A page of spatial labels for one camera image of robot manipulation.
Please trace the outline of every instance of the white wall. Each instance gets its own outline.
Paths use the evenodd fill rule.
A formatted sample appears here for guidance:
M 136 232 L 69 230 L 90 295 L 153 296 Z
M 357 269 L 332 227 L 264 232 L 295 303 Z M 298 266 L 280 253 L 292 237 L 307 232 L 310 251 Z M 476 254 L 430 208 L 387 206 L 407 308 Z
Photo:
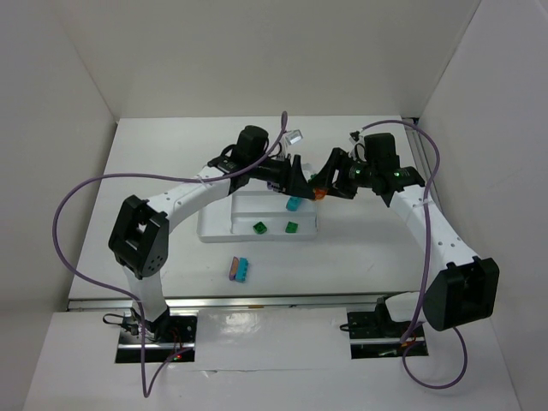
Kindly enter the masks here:
M 444 212 L 500 265 L 492 318 L 524 411 L 548 401 L 548 0 L 484 0 L 420 125 Z
M 479 0 L 51 0 L 115 116 L 418 116 Z
M 71 276 L 51 220 L 77 182 L 102 171 L 114 120 L 43 0 L 0 2 L 0 409 L 22 409 L 51 313 Z M 69 207 L 63 244 L 80 251 L 96 189 Z

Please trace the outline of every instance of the robotic arm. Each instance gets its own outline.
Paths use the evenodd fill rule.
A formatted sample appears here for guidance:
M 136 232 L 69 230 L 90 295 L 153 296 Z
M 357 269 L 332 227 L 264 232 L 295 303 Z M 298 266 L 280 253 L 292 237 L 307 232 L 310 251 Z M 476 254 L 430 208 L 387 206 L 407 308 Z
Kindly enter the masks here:
M 235 145 L 226 147 L 197 175 L 198 180 L 228 176 L 257 161 L 265 152 L 268 133 L 247 126 Z M 127 198 L 109 239 L 109 248 L 122 265 L 131 292 L 140 298 L 149 331 L 161 334 L 170 310 L 162 293 L 159 271 L 168 257 L 168 238 L 175 227 L 202 207 L 231 195 L 250 178 L 271 183 L 279 193 L 321 200 L 326 195 L 353 199 L 358 188 L 370 188 L 406 223 L 423 251 L 426 221 L 422 201 L 424 181 L 413 167 L 400 167 L 391 134 L 372 134 L 364 139 L 365 160 L 334 148 L 322 170 L 307 182 L 301 157 L 267 158 L 246 174 L 218 182 L 183 183 L 168 192 L 140 200 Z M 492 259 L 480 259 L 457 236 L 439 209 L 428 199 L 432 222 L 430 278 L 423 312 L 438 330 L 466 324 L 492 314 L 498 267 Z M 385 304 L 393 321 L 409 321 L 418 293 L 391 296 Z

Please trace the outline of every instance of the green cube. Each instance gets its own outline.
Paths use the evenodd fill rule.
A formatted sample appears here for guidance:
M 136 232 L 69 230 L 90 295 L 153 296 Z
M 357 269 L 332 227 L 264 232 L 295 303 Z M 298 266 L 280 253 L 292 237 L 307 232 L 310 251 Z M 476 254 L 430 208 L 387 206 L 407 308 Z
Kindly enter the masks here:
M 257 234 L 264 234 L 266 232 L 266 226 L 263 224 L 262 221 L 259 221 L 253 226 L 253 231 L 255 231 Z
M 294 234 L 297 232 L 297 229 L 299 228 L 299 224 L 293 223 L 292 221 L 288 222 L 287 227 L 285 228 L 285 232 L 289 234 Z

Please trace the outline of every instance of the green object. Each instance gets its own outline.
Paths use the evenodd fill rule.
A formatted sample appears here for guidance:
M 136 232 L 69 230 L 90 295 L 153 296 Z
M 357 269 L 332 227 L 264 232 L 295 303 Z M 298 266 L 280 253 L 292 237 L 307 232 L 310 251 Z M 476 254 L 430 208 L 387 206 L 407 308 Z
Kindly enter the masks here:
M 294 234 L 297 232 L 298 228 L 299 228 L 299 224 L 289 221 L 287 227 L 285 228 L 285 232 L 289 234 Z
M 255 231 L 257 234 L 264 234 L 266 230 L 267 228 L 262 221 L 259 221 L 253 226 L 253 231 Z

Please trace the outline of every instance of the blue block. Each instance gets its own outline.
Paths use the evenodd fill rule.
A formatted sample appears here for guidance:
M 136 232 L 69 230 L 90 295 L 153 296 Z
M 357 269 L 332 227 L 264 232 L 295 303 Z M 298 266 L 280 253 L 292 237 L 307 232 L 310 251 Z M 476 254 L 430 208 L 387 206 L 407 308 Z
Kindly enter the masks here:
M 289 197 L 288 204 L 285 205 L 285 208 L 288 211 L 297 211 L 297 209 L 301 205 L 301 202 L 301 197 Z
M 236 277 L 234 278 L 238 283 L 244 283 L 247 276 L 247 259 L 240 258 L 240 264 L 238 265 L 238 271 L 236 272 Z

